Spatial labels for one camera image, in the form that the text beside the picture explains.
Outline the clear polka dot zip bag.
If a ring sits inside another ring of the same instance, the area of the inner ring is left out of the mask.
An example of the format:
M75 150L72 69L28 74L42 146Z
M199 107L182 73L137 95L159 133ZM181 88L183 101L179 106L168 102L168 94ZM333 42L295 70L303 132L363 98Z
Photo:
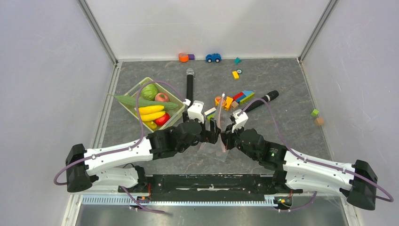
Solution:
M215 98L215 107L208 109L203 113L207 122L209 122L209 130L214 130L216 137L215 143L202 143L199 147L199 154L209 158L225 162L228 150L222 142L222 130L225 123L225 107L227 106L227 97L225 93Z

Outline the yellow banana bunch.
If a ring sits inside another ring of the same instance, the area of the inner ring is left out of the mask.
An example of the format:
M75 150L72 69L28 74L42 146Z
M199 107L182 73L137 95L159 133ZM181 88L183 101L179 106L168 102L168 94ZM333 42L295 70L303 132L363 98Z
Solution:
M138 113L142 121L154 121L161 118L166 114L165 107L163 105L151 105L146 107L139 107Z

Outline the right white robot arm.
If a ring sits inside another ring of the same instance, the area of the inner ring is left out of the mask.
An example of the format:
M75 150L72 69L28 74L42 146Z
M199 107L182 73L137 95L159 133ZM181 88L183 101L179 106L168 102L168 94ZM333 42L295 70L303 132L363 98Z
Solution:
M255 129L228 125L221 133L227 150L237 148L250 159L274 172L272 187L277 192L317 191L345 197L351 205L375 210L378 177L370 164L356 160L354 164L328 161L290 151L286 146L269 142Z

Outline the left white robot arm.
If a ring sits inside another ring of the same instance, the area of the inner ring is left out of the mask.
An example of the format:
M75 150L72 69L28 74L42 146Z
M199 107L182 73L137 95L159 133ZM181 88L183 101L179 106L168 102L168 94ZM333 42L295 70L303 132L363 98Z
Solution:
M189 119L187 112L183 118L177 126L159 129L142 140L97 149L74 145L65 160L67 191L77 193L94 186L124 186L142 192L148 186L143 168L135 166L123 171L120 165L169 158L198 143L217 142L221 129L215 119L210 119L210 130L207 130L198 119Z

